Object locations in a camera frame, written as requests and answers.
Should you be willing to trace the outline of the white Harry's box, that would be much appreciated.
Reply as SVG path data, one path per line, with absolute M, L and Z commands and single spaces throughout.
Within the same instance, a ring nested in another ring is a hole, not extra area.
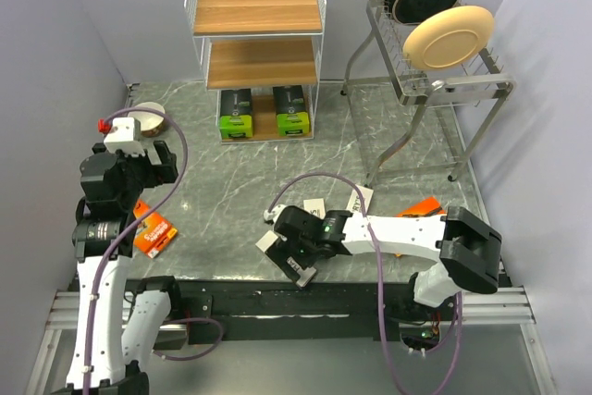
M 364 207 L 368 211 L 373 194 L 374 191 L 372 189 L 357 185 L 357 190 L 351 192 L 346 209 L 352 213 L 361 213 L 362 207 Z
M 307 199 L 303 201 L 303 208 L 311 215 L 324 219 L 326 216 L 325 201 L 323 198 Z
M 269 230 L 255 246 L 298 288 L 305 288 L 315 277 L 317 270 L 298 258 L 293 241 L 286 240 Z

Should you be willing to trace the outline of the Gillette Labs razor box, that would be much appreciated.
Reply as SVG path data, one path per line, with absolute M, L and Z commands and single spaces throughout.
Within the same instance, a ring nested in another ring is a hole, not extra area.
M 250 89 L 221 91 L 218 128 L 223 139 L 253 136 L 253 98 Z
M 301 85 L 272 89 L 280 136 L 302 136 L 310 131 L 310 117 Z

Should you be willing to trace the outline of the metal dish rack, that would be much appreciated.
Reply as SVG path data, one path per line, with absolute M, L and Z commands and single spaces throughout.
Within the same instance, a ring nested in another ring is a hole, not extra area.
M 352 54 L 346 69 L 351 70 L 363 51 L 371 43 L 376 43 L 388 72 L 382 80 L 389 83 L 391 93 L 390 100 L 380 106 L 381 110 L 389 112 L 397 106 L 407 106 L 414 110 L 408 129 L 381 153 L 377 153 L 371 142 L 371 116 L 366 110 L 368 100 L 361 93 L 361 88 L 366 81 L 354 80 L 350 73 L 344 75 L 340 93 L 347 97 L 352 117 L 362 120 L 354 127 L 363 150 L 365 186 L 375 185 L 388 174 L 384 165 L 396 153 L 407 151 L 406 147 L 415 133 L 426 127 L 425 116 L 429 109 L 475 105 L 491 100 L 494 105 L 464 150 L 458 152 L 451 150 L 443 156 L 443 167 L 450 172 L 449 181 L 456 180 L 462 174 L 471 154 L 491 126 L 495 116 L 512 94 L 515 88 L 513 77 L 500 70 L 487 45 L 472 58 L 452 68 L 440 70 L 413 68 L 401 51 L 406 38 L 419 24 L 403 25 L 396 22 L 387 11 L 384 0 L 367 0 L 365 12 L 370 31 Z

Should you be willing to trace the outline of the white wire wooden shelf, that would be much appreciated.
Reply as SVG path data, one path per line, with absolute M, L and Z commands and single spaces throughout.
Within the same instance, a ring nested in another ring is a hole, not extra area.
M 204 88 L 216 98 L 215 125 L 224 143 L 307 140 L 315 114 L 325 39 L 327 0 L 184 0 Z M 310 117 L 302 136 L 278 134 L 272 89 L 301 85 Z M 250 89 L 253 136 L 223 139 L 222 90 Z

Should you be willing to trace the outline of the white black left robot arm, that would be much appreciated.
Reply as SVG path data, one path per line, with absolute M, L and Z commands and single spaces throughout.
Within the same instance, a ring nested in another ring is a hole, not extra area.
M 163 322 L 177 320 L 184 301 L 171 276 L 146 278 L 130 318 L 123 318 L 125 286 L 136 228 L 133 214 L 142 192 L 178 186 L 184 172 L 163 141 L 153 144 L 158 164 L 107 151 L 100 142 L 80 164 L 83 196 L 72 233 L 80 297 L 75 349 L 62 394 L 146 394 L 149 358 Z

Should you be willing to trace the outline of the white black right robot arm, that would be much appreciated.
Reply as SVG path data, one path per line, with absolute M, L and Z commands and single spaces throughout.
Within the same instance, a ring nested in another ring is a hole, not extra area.
M 500 286 L 502 237 L 463 207 L 432 216 L 365 216 L 331 210 L 324 217 L 279 205 L 265 215 L 272 223 L 257 248 L 297 287 L 316 274 L 315 263 L 337 255 L 402 254 L 430 261 L 410 278 L 406 312 L 426 319 L 460 291 L 494 294 Z

